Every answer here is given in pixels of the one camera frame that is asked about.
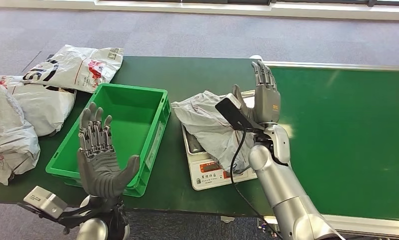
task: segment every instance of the table edge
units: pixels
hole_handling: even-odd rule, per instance
[[[266,65],[268,67],[399,71],[399,66],[395,66],[395,65],[315,63],[315,62],[294,62],[294,61],[263,61],[263,63],[264,63],[264,65]]]
[[[399,239],[399,220],[323,215],[340,234]],[[275,216],[265,216],[269,224],[278,224]]]

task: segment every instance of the digital weighing scale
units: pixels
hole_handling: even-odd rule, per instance
[[[242,92],[243,100],[249,108],[254,107],[254,92],[254,90]],[[187,132],[183,125],[182,133],[193,189],[199,191],[230,184],[230,174],[220,168],[213,157],[201,147],[195,136]],[[233,180],[237,183],[256,178],[254,170],[248,168],[242,174],[234,176]]]

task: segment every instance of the white plastic mailer bag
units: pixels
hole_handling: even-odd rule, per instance
[[[93,93],[109,83],[123,62],[123,48],[87,48],[65,45],[50,59],[29,70],[27,83]]]
[[[0,86],[17,100],[38,137],[60,131],[75,104],[76,90],[22,81],[23,76],[0,76]]]
[[[8,185],[14,174],[33,169],[40,152],[35,129],[16,99],[0,86],[0,183]]]
[[[181,102],[172,102],[170,106],[188,133],[194,135],[204,150],[214,157],[223,170],[229,172],[243,133],[235,131],[217,111],[215,106],[220,100],[214,93],[204,91]],[[250,167],[248,157],[254,146],[253,137],[254,134],[249,132],[245,136],[233,165],[235,174]]]

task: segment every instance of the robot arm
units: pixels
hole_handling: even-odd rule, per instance
[[[111,139],[109,115],[101,122],[102,108],[91,102],[80,115],[80,148],[77,163],[81,185],[88,194],[80,208],[65,211],[67,203],[52,192],[36,186],[18,205],[40,218],[63,225],[64,234],[80,226],[77,240],[126,240],[129,222],[122,193],[137,174],[140,158],[133,155],[120,170]]]
[[[261,62],[252,62],[256,89],[254,108],[247,108],[233,87],[216,109],[235,130],[256,133],[249,164],[255,170],[284,240],[344,239],[323,218],[291,168],[290,142],[277,124],[281,106],[275,78]]]

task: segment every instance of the green plastic bin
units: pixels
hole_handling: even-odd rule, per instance
[[[157,151],[170,115],[167,91],[119,84],[100,84],[90,102],[102,107],[102,120],[112,115],[111,133],[120,168],[132,155],[140,156],[139,172],[127,185],[123,194],[141,197],[147,188]],[[81,187],[76,152],[79,149],[79,119],[62,141],[46,172],[64,180],[68,185]]]

